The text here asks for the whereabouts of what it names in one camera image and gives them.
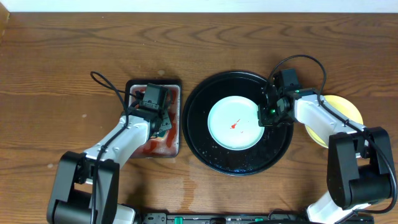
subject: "black plate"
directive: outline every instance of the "black plate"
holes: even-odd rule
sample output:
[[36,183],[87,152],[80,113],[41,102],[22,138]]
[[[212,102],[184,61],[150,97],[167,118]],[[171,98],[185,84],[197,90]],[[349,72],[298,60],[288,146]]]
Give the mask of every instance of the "black plate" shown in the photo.
[[201,82],[190,94],[182,114],[182,129],[191,151],[204,164],[230,175],[249,175],[274,165],[286,152],[293,126],[265,128],[262,139],[249,149],[233,151],[210,135],[207,119],[213,105],[227,96],[243,96],[255,104],[264,97],[265,78],[251,72],[223,72]]

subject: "wooden table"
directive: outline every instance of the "wooden table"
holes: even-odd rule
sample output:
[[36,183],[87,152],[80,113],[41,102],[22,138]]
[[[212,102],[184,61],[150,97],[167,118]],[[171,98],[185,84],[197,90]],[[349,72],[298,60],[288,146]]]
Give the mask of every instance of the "wooden table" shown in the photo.
[[[184,104],[214,73],[266,76],[293,54],[326,66],[325,94],[347,98],[366,126],[386,129],[398,160],[395,14],[13,13],[0,46],[0,222],[45,223],[61,155],[92,146],[118,122],[120,102],[90,71],[119,88],[133,78],[180,78]],[[304,86],[320,86],[312,61],[296,59],[289,67]],[[172,213],[268,213],[300,210],[327,190],[327,149],[300,124],[286,155],[247,177],[217,173],[183,137],[180,145],[173,159],[130,160],[121,171],[119,203]],[[398,222],[398,212],[376,221]]]

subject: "yellow bowl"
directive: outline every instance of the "yellow bowl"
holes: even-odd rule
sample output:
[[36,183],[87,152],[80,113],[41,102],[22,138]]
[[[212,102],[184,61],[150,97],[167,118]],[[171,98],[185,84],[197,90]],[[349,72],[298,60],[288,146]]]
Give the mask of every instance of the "yellow bowl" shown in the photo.
[[[328,95],[325,96],[326,101],[334,108],[336,108],[338,111],[340,111],[342,114],[344,114],[347,118],[353,120],[354,122],[357,122],[359,124],[363,124],[362,116],[359,110],[352,104],[352,102],[340,97],[340,96],[333,96],[333,95]],[[307,130],[307,133],[310,135],[310,137],[319,145],[327,148],[328,146],[322,141],[322,139],[315,134],[311,128],[309,128],[307,125],[305,126],[305,129]]]

